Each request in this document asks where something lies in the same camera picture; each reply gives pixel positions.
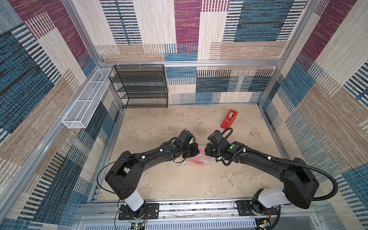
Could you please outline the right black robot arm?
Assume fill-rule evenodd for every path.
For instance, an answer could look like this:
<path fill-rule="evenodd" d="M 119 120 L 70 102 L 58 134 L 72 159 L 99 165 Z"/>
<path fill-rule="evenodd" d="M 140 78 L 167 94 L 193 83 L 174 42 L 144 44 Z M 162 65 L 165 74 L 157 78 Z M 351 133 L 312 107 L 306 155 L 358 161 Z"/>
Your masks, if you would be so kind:
<path fill-rule="evenodd" d="M 292 204 L 308 209 L 313 201 L 319 183 L 302 159 L 275 158 L 234 142 L 225 148 L 220 160 L 241 163 L 257 168 L 277 178 L 282 186 L 261 189 L 255 194 L 253 202 L 264 208 Z"/>

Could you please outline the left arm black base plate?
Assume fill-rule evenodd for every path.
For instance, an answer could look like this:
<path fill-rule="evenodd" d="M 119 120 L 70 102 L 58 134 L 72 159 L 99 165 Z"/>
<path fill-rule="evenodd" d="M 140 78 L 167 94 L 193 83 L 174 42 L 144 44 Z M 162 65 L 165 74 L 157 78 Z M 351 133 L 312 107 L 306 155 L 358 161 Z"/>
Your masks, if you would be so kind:
<path fill-rule="evenodd" d="M 118 220 L 144 220 L 158 219 L 159 203 L 144 203 L 137 211 L 133 211 L 127 204 L 120 207 Z"/>

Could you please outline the clear bubble wrap sheet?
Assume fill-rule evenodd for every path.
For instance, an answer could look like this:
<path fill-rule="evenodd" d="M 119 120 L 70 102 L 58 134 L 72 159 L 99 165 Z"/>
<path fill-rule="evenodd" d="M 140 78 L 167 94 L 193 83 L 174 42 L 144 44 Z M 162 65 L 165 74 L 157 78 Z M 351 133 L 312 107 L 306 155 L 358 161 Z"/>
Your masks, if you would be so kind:
<path fill-rule="evenodd" d="M 207 166 L 212 164 L 215 160 L 214 158 L 207 156 L 205 152 L 206 146 L 199 146 L 199 154 L 197 156 L 186 159 L 183 162 L 184 166 Z"/>

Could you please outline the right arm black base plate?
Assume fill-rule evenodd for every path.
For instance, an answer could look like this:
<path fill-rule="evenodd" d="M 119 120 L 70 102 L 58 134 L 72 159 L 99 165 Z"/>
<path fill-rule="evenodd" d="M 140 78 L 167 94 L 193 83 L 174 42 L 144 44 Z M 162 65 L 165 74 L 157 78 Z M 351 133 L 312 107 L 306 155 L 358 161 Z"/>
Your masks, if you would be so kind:
<path fill-rule="evenodd" d="M 279 213 L 278 207 L 266 208 L 258 201 L 238 200 L 233 203 L 239 216 L 273 216 Z"/>

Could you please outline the red tape dispenser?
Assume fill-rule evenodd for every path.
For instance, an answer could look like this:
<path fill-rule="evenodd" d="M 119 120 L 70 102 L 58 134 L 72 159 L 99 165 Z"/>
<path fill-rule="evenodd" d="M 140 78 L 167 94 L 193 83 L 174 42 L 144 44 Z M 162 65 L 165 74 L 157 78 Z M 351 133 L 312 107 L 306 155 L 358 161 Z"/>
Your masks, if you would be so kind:
<path fill-rule="evenodd" d="M 220 127 L 224 128 L 224 129 L 230 128 L 232 126 L 232 124 L 234 123 L 234 121 L 236 120 L 237 115 L 238 115 L 238 112 L 231 109 L 228 112 L 225 119 L 223 120 Z"/>

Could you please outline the orange plastic bowl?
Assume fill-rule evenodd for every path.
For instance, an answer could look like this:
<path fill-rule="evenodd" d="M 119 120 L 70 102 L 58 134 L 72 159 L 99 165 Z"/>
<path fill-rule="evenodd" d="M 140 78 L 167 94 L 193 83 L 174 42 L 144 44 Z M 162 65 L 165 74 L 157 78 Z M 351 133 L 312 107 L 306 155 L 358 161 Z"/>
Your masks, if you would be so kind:
<path fill-rule="evenodd" d="M 205 166 L 210 163 L 210 159 L 206 155 L 196 156 L 189 159 L 190 165 Z"/>

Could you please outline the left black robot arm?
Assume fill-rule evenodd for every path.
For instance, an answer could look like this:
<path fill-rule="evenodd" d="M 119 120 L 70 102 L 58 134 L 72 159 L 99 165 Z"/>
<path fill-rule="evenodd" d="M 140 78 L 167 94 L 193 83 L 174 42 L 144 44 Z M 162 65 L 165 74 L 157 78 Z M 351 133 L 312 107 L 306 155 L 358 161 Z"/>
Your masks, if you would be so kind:
<path fill-rule="evenodd" d="M 137 191 L 142 174 L 158 164 L 172 162 L 179 157 L 191 158 L 199 153 L 197 143 L 180 145 L 170 141 L 143 153 L 132 154 L 126 151 L 120 155 L 104 179 L 131 211 L 143 212 L 145 200 Z"/>

